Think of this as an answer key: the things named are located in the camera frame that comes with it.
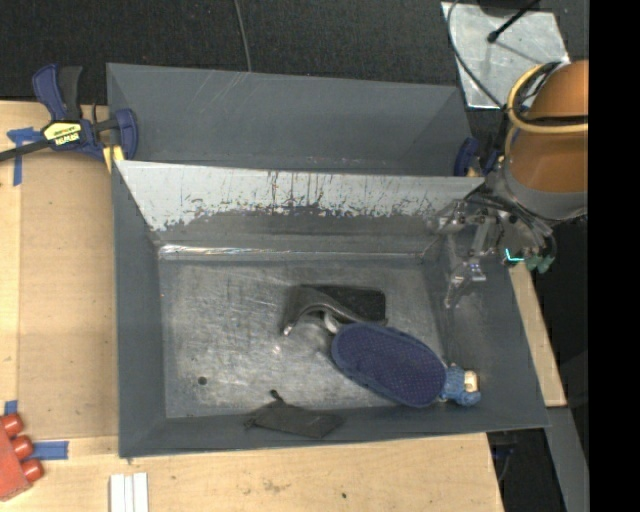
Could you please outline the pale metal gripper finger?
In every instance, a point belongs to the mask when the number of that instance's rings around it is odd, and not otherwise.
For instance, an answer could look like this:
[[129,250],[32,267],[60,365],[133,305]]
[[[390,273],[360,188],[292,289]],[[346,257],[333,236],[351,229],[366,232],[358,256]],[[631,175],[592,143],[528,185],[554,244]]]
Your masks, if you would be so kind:
[[452,270],[448,278],[444,306],[447,309],[455,308],[464,296],[470,294],[477,285],[486,280],[486,274],[478,261],[462,261]]
[[456,200],[424,218],[427,241],[421,252],[422,260],[437,260],[456,254],[458,234],[466,227],[465,201]]

